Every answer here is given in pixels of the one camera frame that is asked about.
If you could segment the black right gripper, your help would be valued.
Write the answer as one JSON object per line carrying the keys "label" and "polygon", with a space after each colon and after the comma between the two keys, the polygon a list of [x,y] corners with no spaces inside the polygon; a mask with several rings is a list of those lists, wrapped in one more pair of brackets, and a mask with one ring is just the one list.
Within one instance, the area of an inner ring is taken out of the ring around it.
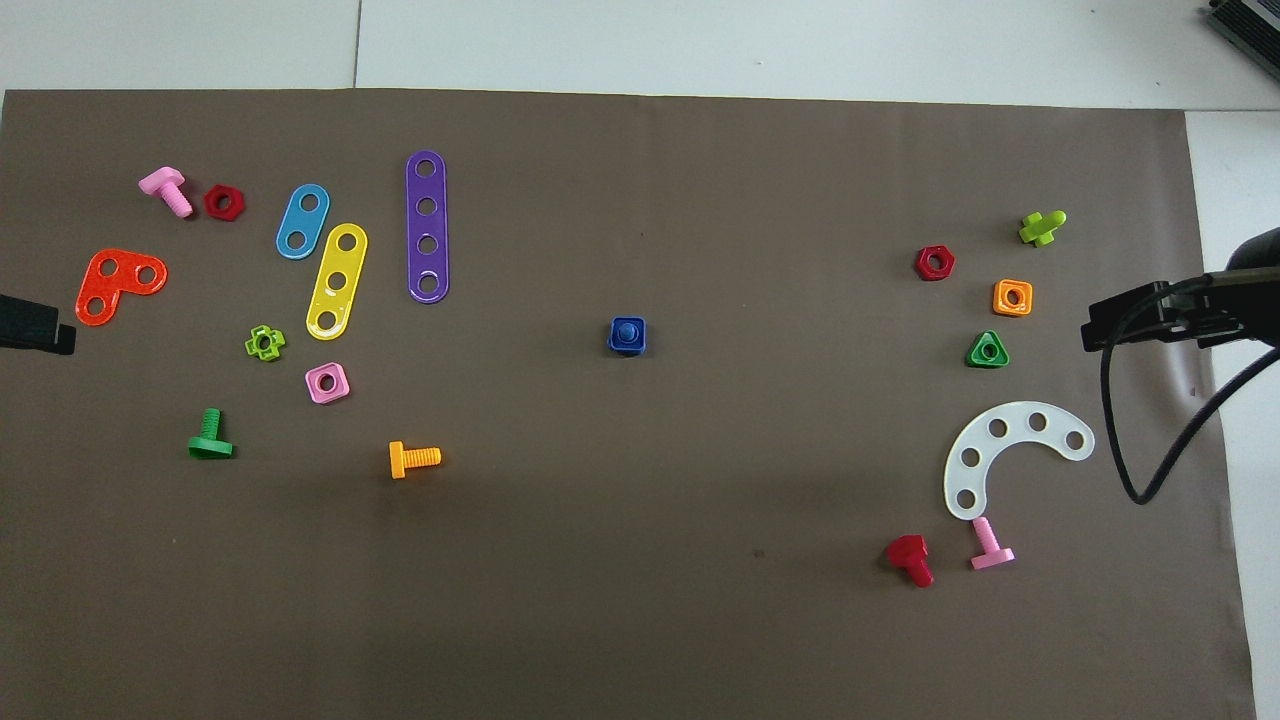
{"label": "black right gripper", "polygon": [[[1276,348],[1279,346],[1279,228],[1247,240],[1229,258],[1224,270],[1215,272],[1213,292],[1221,307],[1210,299],[1160,300],[1135,315],[1119,343],[1161,340],[1166,343],[1194,341],[1198,348],[1231,343],[1244,337]],[[1147,283],[1114,295],[1088,307],[1088,322],[1080,327],[1087,352],[1101,351],[1115,325],[1140,300],[1166,288],[1169,283]]]}

